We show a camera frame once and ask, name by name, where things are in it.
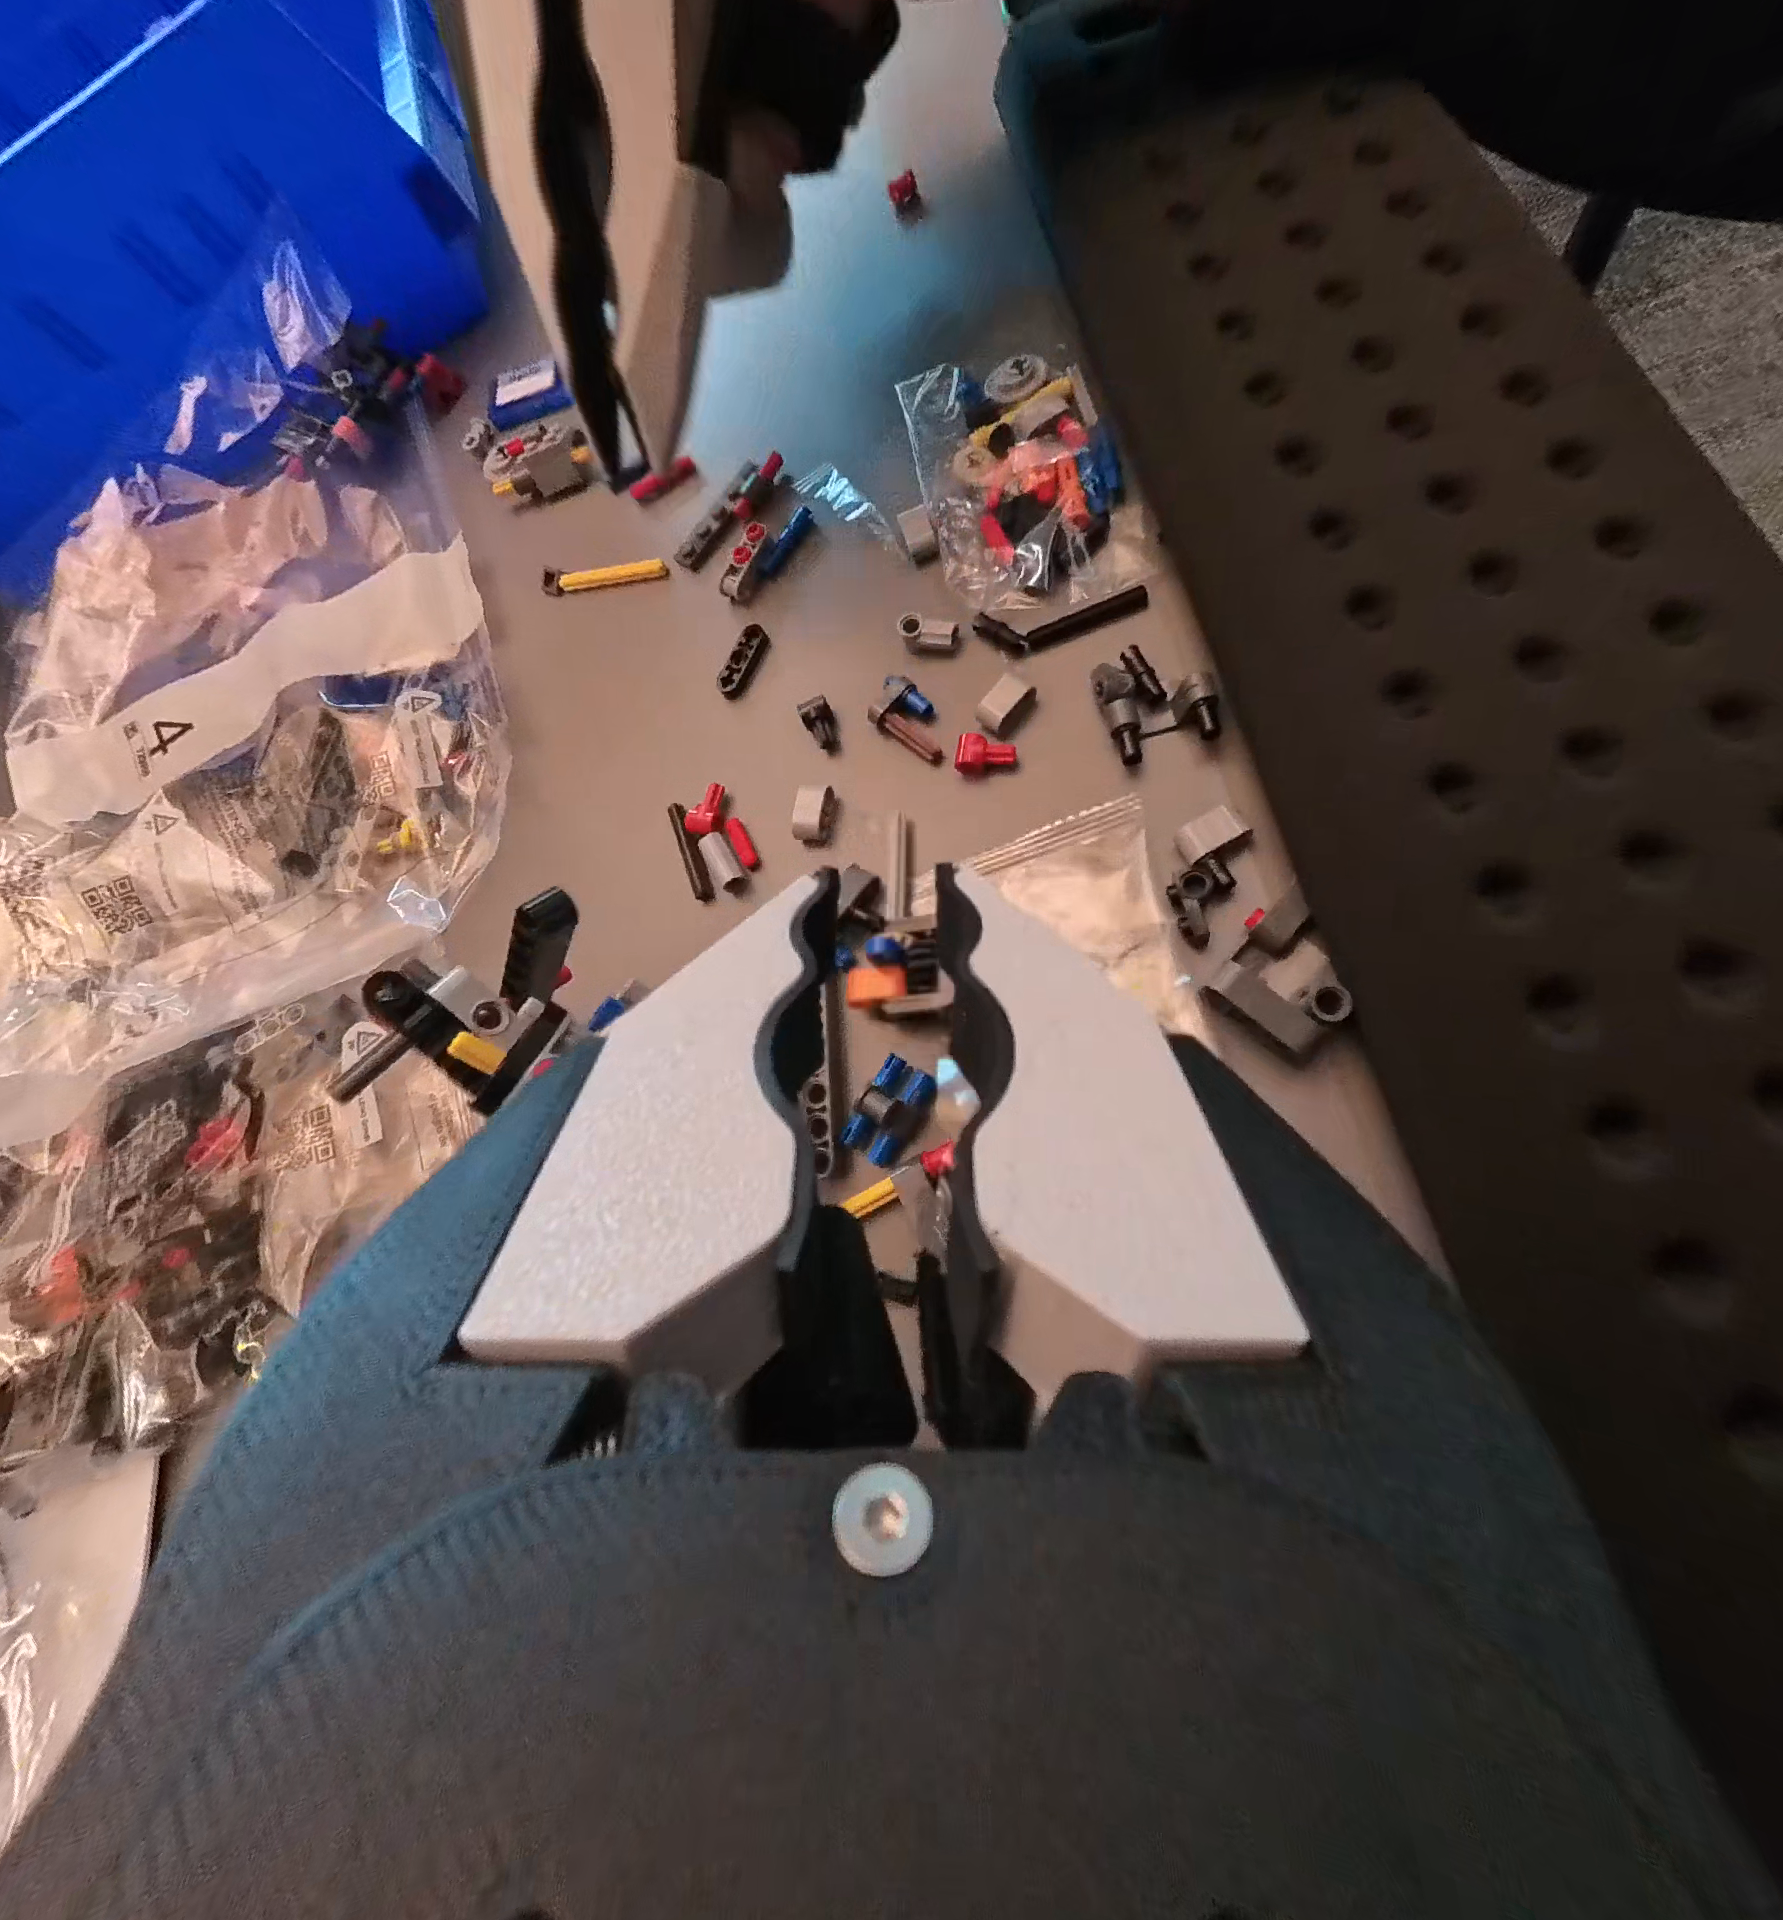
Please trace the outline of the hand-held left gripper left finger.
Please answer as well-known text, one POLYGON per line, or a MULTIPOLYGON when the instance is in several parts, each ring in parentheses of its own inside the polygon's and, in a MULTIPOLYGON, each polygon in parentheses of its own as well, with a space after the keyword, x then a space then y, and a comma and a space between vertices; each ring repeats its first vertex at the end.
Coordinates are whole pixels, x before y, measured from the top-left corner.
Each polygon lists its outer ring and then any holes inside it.
POLYGON ((869 1241, 822 1198, 804 1110, 836 895, 832 868, 791 882, 579 1056, 464 1356, 689 1379, 763 1448, 917 1440, 869 1241))

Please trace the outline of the dark grey holed lego beam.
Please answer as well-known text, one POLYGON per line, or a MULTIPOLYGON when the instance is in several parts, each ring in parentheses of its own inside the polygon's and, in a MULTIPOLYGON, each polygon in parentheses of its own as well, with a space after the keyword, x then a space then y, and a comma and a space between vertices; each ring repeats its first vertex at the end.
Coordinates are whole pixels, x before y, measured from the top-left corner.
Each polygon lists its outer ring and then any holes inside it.
POLYGON ((841 1134, 850 1112, 844 1073, 844 973, 830 973, 819 990, 819 1061, 801 1093, 814 1178, 827 1182, 847 1172, 849 1150, 841 1134))

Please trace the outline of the black orange lego assembly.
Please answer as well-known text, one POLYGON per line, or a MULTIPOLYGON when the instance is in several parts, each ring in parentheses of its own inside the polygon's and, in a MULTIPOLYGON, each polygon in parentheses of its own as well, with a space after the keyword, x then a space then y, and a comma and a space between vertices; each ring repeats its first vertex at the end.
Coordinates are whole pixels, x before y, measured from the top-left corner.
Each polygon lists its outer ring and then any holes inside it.
POLYGON ((466 1095, 472 1113, 496 1115, 569 1025, 557 993, 569 979, 567 955, 578 925, 578 905, 561 887, 525 900, 496 988, 464 968, 438 973, 417 960, 371 973, 363 1009, 383 1037, 339 1068, 328 1087, 329 1100, 356 1102, 417 1054, 466 1095))

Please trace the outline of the small lego subassembly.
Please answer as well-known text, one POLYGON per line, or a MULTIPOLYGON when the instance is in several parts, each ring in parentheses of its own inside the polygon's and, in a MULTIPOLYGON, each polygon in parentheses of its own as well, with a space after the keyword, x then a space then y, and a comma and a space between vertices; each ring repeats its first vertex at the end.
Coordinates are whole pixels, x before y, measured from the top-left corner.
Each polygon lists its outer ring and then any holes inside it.
POLYGON ((843 925, 835 962, 852 1013, 927 1021, 952 1011, 956 988, 941 958, 935 907, 873 928, 843 925))

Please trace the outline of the person's right forearm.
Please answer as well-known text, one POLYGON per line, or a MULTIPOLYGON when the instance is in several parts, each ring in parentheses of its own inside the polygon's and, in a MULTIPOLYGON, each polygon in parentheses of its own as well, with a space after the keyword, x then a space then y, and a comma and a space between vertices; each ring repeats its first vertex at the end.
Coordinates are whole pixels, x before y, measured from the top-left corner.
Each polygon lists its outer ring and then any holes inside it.
POLYGON ((1783 227, 1783 2, 1106 5, 1129 104, 1290 78, 1428 92, 1476 143, 1582 193, 1783 227))

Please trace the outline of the grey black lego connectors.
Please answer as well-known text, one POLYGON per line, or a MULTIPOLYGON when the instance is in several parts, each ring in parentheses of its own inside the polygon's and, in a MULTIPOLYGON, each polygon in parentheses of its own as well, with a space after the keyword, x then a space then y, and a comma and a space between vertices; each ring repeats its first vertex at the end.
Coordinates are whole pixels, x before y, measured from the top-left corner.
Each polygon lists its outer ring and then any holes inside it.
POLYGON ((1254 828, 1230 805, 1187 818, 1171 839, 1171 928, 1200 962, 1197 995, 1209 1014, 1302 1064, 1357 1006, 1305 887, 1294 878, 1268 887, 1254 852, 1254 828))

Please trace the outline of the dark grey lego plate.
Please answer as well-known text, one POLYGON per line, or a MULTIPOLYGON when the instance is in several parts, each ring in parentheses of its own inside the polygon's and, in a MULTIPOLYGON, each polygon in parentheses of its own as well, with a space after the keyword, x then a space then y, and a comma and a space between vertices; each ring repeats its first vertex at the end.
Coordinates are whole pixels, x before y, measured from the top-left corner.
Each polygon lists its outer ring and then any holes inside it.
POLYGON ((761 560, 771 549, 771 528, 727 492, 689 530, 672 563, 684 573, 702 575, 709 563, 719 560, 722 595, 747 609, 759 594, 761 560))

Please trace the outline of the blue and red lego pins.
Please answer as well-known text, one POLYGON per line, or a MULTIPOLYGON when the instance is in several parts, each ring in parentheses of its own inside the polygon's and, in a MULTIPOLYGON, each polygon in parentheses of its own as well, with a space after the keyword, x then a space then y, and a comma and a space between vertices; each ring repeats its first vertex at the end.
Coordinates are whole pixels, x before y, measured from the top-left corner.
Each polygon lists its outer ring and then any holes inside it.
POLYGON ((743 482, 734 500, 736 544, 722 588, 738 604, 749 601, 761 584, 773 579, 790 563, 814 526, 804 504, 791 508, 780 524, 761 517, 763 509, 777 504, 781 484, 783 455, 775 449, 743 482))

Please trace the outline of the brown blue lego pin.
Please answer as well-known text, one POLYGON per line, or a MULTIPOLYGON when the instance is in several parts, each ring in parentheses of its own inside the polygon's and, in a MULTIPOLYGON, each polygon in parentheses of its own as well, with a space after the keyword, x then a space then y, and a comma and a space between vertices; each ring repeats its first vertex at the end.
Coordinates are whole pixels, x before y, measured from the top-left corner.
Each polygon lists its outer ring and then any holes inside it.
POLYGON ((885 676, 880 699, 868 709, 868 719, 878 734, 901 744, 927 767, 943 764, 946 750, 935 732, 937 709, 909 676, 885 676))

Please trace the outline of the empty clear zip bag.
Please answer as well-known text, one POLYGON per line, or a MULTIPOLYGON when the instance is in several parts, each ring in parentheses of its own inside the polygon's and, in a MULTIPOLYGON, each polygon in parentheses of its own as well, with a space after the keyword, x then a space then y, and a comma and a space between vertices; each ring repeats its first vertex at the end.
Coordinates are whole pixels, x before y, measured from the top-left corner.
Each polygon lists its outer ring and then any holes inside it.
POLYGON ((1173 943, 1138 796, 1071 811, 961 863, 1035 918, 1170 1033, 1214 1048, 1209 1011, 1173 943))

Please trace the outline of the red pin white bush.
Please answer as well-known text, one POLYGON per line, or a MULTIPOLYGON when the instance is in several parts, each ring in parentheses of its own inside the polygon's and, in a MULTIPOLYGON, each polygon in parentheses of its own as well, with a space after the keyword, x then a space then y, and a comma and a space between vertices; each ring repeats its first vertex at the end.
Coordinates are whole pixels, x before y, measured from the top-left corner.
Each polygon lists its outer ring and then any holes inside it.
POLYGON ((761 854, 750 829, 736 818, 727 787, 712 781, 702 794, 682 811, 682 828, 694 863, 715 891, 740 891, 761 868, 761 854))

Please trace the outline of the blue plastic bin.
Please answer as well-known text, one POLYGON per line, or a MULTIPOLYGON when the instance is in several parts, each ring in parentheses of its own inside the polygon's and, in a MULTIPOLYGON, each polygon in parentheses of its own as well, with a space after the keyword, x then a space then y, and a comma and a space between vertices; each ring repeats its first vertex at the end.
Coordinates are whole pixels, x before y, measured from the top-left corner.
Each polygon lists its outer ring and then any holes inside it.
POLYGON ((431 5, 0 2, 0 555, 299 222, 359 321, 438 348, 490 306, 431 5))

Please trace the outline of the small bag red blue parts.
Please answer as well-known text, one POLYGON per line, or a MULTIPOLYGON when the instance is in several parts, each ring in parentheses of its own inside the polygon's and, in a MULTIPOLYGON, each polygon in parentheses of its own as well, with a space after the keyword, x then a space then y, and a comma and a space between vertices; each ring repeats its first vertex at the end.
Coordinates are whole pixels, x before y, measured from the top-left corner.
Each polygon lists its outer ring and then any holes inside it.
POLYGON ((1068 351, 937 363, 896 399, 935 557, 973 612, 1034 629, 1149 584, 1155 519, 1068 351))

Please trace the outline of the clear bag black orange parts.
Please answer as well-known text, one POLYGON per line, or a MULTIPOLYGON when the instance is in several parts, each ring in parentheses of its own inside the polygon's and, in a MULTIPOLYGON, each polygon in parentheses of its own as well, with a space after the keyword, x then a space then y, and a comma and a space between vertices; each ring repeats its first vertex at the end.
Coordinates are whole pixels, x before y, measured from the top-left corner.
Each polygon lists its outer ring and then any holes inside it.
POLYGON ((356 996, 307 996, 0 1149, 0 1476, 167 1448, 479 1131, 417 1054, 336 1100, 380 1041, 356 996))

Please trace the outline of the crumpled clear plastic bag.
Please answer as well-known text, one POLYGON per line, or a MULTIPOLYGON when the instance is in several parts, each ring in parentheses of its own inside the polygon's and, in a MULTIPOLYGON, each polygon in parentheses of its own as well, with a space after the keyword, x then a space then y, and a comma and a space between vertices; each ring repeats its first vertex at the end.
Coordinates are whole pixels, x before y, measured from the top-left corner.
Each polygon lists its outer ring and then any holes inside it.
POLYGON ((227 660, 281 605, 430 549, 428 437, 462 393, 395 319, 359 312, 275 199, 159 393, 32 539, 22 681, 105 711, 149 667, 227 660))

